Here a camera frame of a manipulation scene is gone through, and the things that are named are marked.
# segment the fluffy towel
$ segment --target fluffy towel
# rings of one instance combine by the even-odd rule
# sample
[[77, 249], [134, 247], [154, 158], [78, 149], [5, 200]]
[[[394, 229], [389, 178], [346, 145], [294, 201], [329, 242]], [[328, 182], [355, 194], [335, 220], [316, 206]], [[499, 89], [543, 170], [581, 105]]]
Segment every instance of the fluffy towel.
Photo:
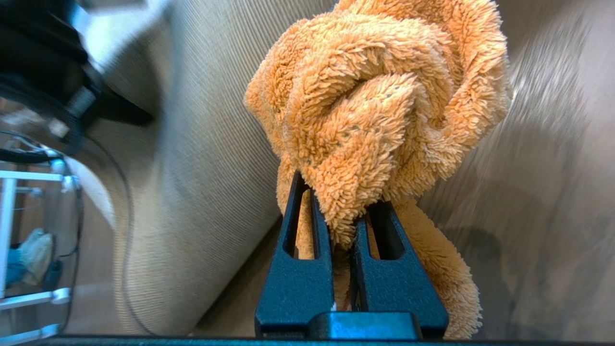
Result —
[[[248, 86], [245, 104], [281, 160], [280, 210], [296, 169], [320, 201], [340, 309], [349, 308], [353, 222], [383, 199], [449, 312], [446, 337], [468, 338], [480, 326], [469, 268], [415, 198], [449, 177], [507, 114], [500, 24], [488, 0], [342, 0], [291, 26]], [[302, 208], [301, 258], [312, 256], [308, 213]]]

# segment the beige fabric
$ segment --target beige fabric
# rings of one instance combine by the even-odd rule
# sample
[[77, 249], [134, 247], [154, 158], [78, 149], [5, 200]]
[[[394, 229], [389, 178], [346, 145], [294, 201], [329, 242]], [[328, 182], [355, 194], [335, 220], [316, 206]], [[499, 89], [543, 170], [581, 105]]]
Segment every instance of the beige fabric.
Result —
[[278, 217], [278, 161], [242, 97], [279, 35], [331, 4], [178, 1], [135, 38], [100, 36], [124, 34], [111, 17], [84, 32], [111, 85], [158, 115], [146, 129], [100, 122], [78, 157], [113, 204], [125, 332], [189, 332]]

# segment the glass panel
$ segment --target glass panel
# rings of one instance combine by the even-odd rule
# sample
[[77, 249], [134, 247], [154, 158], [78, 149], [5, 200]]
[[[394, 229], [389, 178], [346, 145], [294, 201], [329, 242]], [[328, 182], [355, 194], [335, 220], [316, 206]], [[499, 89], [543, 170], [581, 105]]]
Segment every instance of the glass panel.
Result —
[[[2, 134], [2, 147], [11, 150], [41, 150], [27, 139]], [[5, 298], [25, 298], [30, 294], [72, 288], [78, 257], [78, 231], [82, 214], [77, 184], [62, 160], [38, 165], [0, 162], [0, 170], [54, 173], [63, 181], [17, 180], [13, 208], [10, 249], [7, 256]], [[0, 179], [2, 186], [5, 180]], [[0, 305], [0, 338], [41, 329], [50, 324], [64, 325], [69, 304], [40, 302], [17, 308]]]

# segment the black clamp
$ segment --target black clamp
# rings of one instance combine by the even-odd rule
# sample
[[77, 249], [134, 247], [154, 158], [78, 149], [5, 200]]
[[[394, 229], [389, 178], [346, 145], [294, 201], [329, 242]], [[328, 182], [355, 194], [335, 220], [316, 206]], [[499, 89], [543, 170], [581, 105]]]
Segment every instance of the black clamp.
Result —
[[[441, 339], [448, 314], [391, 203], [357, 221], [351, 252], [352, 312], [336, 312], [330, 236], [311, 198], [314, 260], [294, 258], [299, 210], [308, 189], [295, 173], [269, 275], [256, 308], [257, 337], [292, 339]], [[379, 259], [370, 254], [371, 220]]]

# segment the metal rod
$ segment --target metal rod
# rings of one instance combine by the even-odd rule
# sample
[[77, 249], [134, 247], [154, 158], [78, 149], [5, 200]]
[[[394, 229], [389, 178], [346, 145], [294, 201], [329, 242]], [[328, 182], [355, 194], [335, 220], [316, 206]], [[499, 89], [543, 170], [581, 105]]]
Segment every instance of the metal rod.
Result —
[[13, 230], [13, 212], [15, 195], [17, 194], [17, 179], [4, 179], [2, 184], [2, 211], [0, 219], [0, 299], [4, 298], [6, 290], [6, 271], [9, 261], [10, 235]]
[[61, 182], [64, 176], [51, 173], [0, 171], [0, 179], [42, 180], [46, 182]]
[[35, 331], [24, 332], [21, 334], [9, 335], [0, 337], [0, 345], [2, 346], [14, 346], [25, 344], [26, 342], [37, 341], [45, 339], [46, 337], [52, 337], [60, 332], [59, 324], [50, 324], [44, 326], [41, 329]]
[[5, 298], [0, 299], [0, 311], [45, 303], [54, 305], [67, 304], [70, 301], [70, 297], [70, 288], [60, 288], [52, 292], [40, 292]]

